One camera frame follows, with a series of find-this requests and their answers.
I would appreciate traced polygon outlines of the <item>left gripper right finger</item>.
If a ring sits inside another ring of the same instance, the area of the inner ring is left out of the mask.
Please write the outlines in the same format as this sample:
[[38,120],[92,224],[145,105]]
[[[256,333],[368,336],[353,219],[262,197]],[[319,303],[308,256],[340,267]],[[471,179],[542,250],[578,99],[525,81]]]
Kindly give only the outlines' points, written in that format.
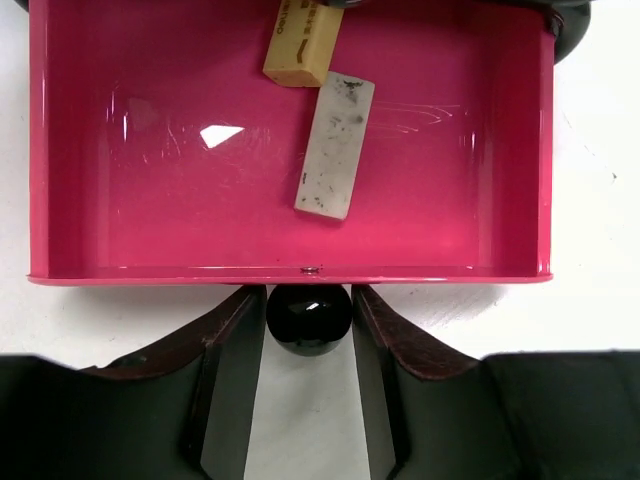
[[635,351],[469,357],[352,290],[374,479],[635,479]]

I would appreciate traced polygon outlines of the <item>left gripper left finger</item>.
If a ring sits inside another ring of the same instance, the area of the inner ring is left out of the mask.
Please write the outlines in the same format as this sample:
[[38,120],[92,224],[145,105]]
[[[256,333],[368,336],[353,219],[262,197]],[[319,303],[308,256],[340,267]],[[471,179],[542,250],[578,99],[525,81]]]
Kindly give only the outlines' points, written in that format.
[[1,359],[5,479],[240,479],[266,290],[213,310],[105,367]]

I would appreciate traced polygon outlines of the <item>pink drawer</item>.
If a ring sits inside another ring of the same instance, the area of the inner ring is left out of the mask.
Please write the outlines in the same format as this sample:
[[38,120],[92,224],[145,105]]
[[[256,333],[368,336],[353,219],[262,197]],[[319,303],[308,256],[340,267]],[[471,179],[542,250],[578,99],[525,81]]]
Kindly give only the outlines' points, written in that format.
[[297,211],[318,93],[262,71],[292,1],[33,1],[32,281],[530,283],[550,271],[554,37],[489,1],[343,13],[373,103],[343,221]]

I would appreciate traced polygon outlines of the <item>long white eraser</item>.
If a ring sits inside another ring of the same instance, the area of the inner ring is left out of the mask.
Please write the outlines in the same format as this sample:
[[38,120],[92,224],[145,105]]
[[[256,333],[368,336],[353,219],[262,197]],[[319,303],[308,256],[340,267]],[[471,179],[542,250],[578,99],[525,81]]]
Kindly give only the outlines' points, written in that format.
[[343,221],[354,191],[375,84],[330,71],[319,89],[294,208]]

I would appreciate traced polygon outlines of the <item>yellow white eraser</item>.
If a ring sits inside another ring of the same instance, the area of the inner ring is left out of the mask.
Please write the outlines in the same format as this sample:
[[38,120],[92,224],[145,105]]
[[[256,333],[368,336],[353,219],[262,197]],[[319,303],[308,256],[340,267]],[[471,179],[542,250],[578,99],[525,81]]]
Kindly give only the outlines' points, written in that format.
[[282,0],[263,73],[284,87],[324,84],[344,10],[317,1]]

